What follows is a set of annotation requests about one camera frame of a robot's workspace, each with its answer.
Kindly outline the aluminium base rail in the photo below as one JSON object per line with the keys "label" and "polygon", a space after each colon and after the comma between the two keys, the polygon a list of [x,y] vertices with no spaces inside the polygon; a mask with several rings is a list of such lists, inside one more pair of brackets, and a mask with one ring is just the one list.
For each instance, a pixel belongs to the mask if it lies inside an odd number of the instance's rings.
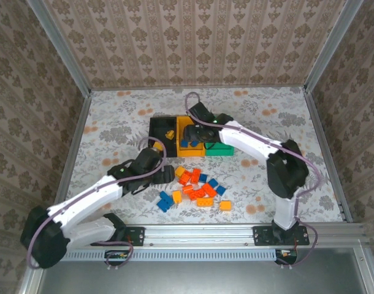
{"label": "aluminium base rail", "polygon": [[[143,246],[256,246],[253,227],[270,224],[211,225],[141,225],[145,228]],[[317,238],[318,247],[353,247],[368,244],[361,224],[323,222],[300,225],[307,228],[311,246]]]}

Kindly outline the grey metal sheet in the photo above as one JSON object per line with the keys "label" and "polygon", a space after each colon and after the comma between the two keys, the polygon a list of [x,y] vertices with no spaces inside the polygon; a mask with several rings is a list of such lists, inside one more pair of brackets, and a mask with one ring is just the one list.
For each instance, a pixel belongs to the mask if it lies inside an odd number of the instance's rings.
{"label": "grey metal sheet", "polygon": [[37,294],[367,294],[351,249],[317,249],[300,265],[275,262],[62,262]]}

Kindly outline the aluminium rear rail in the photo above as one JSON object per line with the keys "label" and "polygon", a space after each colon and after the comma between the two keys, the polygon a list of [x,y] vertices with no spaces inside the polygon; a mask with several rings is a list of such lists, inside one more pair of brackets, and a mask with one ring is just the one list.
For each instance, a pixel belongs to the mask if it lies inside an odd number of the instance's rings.
{"label": "aluminium rear rail", "polygon": [[303,88],[305,89],[305,85],[297,85],[297,84],[290,84],[290,85],[199,85],[199,86],[192,86],[192,85],[179,85],[179,86],[141,86],[141,87],[114,87],[114,88],[91,88],[90,91],[140,91],[140,90],[186,90],[186,89],[210,89],[210,88],[225,88],[225,89],[236,89],[236,88]]}

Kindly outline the yellow plastic bin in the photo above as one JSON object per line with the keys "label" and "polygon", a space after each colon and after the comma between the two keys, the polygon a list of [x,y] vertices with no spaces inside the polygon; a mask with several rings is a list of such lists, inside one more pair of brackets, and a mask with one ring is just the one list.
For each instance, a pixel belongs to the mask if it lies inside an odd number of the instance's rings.
{"label": "yellow plastic bin", "polygon": [[183,132],[186,126],[192,125],[194,123],[189,116],[177,116],[177,126],[176,126],[176,146],[177,146],[177,156],[178,157],[204,157],[205,147],[203,143],[198,143],[196,146],[191,146],[188,142],[187,147],[183,147],[181,142],[183,140]]}

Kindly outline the green plastic bin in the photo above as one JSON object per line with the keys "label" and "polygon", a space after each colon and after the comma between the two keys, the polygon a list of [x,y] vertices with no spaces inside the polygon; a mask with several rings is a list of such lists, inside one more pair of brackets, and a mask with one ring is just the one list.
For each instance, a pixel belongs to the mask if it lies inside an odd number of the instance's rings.
{"label": "green plastic bin", "polygon": [[206,156],[233,156],[234,148],[224,143],[205,143]]}

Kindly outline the long blue lego brick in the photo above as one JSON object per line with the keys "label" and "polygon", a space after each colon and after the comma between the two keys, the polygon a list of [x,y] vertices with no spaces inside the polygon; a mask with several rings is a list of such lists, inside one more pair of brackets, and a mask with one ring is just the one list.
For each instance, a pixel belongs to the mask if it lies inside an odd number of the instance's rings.
{"label": "long blue lego brick", "polygon": [[168,205],[172,206],[174,204],[173,198],[169,196],[167,193],[165,193],[164,191],[161,191],[159,195],[160,195],[161,200],[166,202]]}
{"label": "long blue lego brick", "polygon": [[164,199],[157,202],[158,208],[164,213],[166,213],[173,204],[174,204],[173,202],[168,202],[168,201],[165,201]]}

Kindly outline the black plastic bin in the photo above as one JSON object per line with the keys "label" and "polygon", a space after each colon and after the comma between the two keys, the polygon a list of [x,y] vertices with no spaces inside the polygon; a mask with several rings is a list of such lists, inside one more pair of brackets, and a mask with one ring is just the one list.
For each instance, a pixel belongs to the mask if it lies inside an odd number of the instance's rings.
{"label": "black plastic bin", "polygon": [[[164,144],[168,157],[177,157],[177,146],[176,146],[176,126],[177,118],[175,116],[158,116],[150,118],[149,125],[149,136],[157,138]],[[166,138],[166,133],[169,130],[175,131],[173,140]]]}

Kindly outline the floral tablecloth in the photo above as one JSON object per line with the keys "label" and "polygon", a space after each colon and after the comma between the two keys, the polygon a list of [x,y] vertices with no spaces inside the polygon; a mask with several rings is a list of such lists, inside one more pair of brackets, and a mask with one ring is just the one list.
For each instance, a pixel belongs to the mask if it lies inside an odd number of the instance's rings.
{"label": "floral tablecloth", "polygon": [[[309,175],[307,193],[299,200],[299,217],[305,222],[342,220],[301,88],[203,88],[191,98],[186,97],[187,93],[187,89],[93,92],[67,196],[92,186],[110,167],[135,158],[139,141],[148,135],[152,117],[184,115],[186,107],[202,102],[211,112],[230,115],[265,137],[282,142],[294,140],[322,177],[321,185],[315,187],[316,177]],[[224,186],[225,193],[208,208],[200,208],[183,197],[180,204],[163,212],[157,206],[159,194],[179,190],[179,183],[174,181],[106,204],[91,218],[112,212],[125,223],[136,225],[236,224],[273,219],[275,195],[267,185],[263,160],[235,151],[233,156],[177,157],[168,163],[189,171],[200,169]],[[219,210],[221,199],[231,202],[229,212]]]}

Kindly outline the aluminium frame post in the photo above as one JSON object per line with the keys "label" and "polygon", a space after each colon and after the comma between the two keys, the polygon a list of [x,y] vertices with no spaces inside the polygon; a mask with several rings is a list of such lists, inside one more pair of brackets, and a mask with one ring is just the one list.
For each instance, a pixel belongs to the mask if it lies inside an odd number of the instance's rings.
{"label": "aluminium frame post", "polygon": [[321,75],[327,68],[329,61],[333,57],[336,49],[339,47],[340,42],[344,38],[349,26],[351,25],[354,17],[358,13],[364,0],[346,0],[346,3],[338,16],[328,38],[318,55],[314,66],[312,67],[304,88],[306,92],[312,92],[317,85]]}
{"label": "aluminium frame post", "polygon": [[46,35],[55,47],[62,62],[69,71],[71,77],[75,81],[76,86],[80,90],[82,96],[87,99],[90,96],[91,87],[80,70],[78,62],[74,58],[72,50],[68,46],[67,39],[62,35],[61,30],[54,21],[51,13],[43,0],[27,0],[30,8],[42,25]]}

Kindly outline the aluminium side rail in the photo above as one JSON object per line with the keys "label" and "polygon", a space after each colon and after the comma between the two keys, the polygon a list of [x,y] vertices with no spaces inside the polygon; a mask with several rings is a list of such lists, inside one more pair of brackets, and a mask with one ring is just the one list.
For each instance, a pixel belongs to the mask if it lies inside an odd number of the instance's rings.
{"label": "aluminium side rail", "polygon": [[321,153],[325,161],[327,174],[330,178],[330,182],[331,182],[331,185],[334,191],[334,195],[337,200],[337,205],[340,208],[340,212],[341,212],[343,220],[345,222],[353,223],[354,222],[353,217],[351,215],[351,211],[346,201],[346,197],[345,197],[345,194],[344,194],[341,182],[340,182],[340,178],[335,168],[334,160],[332,158],[329,145],[326,140],[324,129],[322,128],[322,124],[319,118],[318,111],[316,109],[316,105],[313,100],[313,96],[306,89],[302,88],[302,90],[303,90],[303,95],[306,101],[308,111],[310,113],[312,124],[315,128],[316,137],[318,139],[319,146],[321,148]]}
{"label": "aluminium side rail", "polygon": [[67,156],[67,161],[64,166],[63,174],[61,180],[59,182],[59,188],[56,193],[55,202],[54,204],[59,204],[65,201],[69,189],[69,185],[71,182],[72,173],[74,171],[74,166],[80,146],[80,142],[82,140],[83,131],[85,128],[86,119],[88,117],[88,113],[90,110],[91,105],[91,97],[88,96],[84,99],[82,109],[80,112],[80,116],[77,122],[77,127],[74,132],[74,136],[71,142],[71,146],[69,149],[69,153]]}

